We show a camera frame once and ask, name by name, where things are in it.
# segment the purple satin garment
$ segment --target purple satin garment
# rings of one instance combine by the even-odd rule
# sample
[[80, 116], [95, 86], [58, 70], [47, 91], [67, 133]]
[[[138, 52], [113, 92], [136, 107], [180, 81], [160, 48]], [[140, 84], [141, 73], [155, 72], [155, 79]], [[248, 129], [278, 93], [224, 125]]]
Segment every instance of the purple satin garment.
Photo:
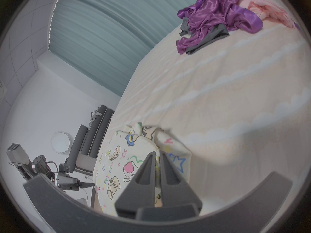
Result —
[[220, 23], [223, 23], [228, 31], [237, 29], [249, 33], [259, 31], [263, 27], [262, 20], [250, 10], [236, 5], [238, 1], [197, 0], [194, 5], [179, 10], [179, 17], [189, 15], [188, 25], [193, 36], [189, 39], [182, 37], [181, 40], [176, 41], [178, 53], [182, 54], [187, 47], [199, 44], [212, 27]]

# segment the bed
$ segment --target bed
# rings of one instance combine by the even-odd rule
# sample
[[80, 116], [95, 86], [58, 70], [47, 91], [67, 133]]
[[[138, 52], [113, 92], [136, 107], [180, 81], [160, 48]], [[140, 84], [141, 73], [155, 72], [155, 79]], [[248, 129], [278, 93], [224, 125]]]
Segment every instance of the bed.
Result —
[[[293, 180], [281, 215], [311, 163], [311, 51], [298, 29], [270, 19], [263, 25], [193, 55], [177, 53], [179, 27], [169, 33], [139, 63], [98, 156], [125, 125], [159, 126], [192, 152], [189, 184], [203, 201], [201, 215], [239, 199], [271, 171]], [[97, 162], [95, 187], [100, 168]]]

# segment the teal curtain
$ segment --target teal curtain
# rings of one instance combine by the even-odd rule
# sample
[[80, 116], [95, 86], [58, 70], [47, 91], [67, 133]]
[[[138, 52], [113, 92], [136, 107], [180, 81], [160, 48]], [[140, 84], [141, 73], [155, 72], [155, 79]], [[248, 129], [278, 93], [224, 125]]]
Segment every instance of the teal curtain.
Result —
[[59, 0], [49, 50], [122, 96], [140, 60], [196, 0]]

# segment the cylindrical motor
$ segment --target cylindrical motor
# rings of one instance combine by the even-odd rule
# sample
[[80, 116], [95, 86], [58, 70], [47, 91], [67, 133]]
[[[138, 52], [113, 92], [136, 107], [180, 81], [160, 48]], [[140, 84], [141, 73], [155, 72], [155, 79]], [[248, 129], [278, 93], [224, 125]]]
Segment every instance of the cylindrical motor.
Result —
[[34, 159], [32, 162], [32, 169], [36, 173], [42, 173], [47, 176], [49, 179], [53, 176], [53, 172], [51, 171], [50, 167], [46, 163], [46, 158], [44, 155], [40, 155]]

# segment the mattress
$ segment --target mattress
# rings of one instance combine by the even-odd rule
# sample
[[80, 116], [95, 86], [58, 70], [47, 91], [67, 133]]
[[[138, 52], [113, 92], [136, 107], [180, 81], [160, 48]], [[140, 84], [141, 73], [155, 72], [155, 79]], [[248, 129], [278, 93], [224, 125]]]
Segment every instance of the mattress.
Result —
[[280, 215], [311, 163], [309, 45], [298, 29], [265, 19], [256, 34], [233, 31], [180, 55], [179, 32], [139, 63], [99, 156], [125, 125], [158, 126], [192, 152], [189, 184], [203, 201], [201, 214], [241, 198], [277, 171], [294, 182]]

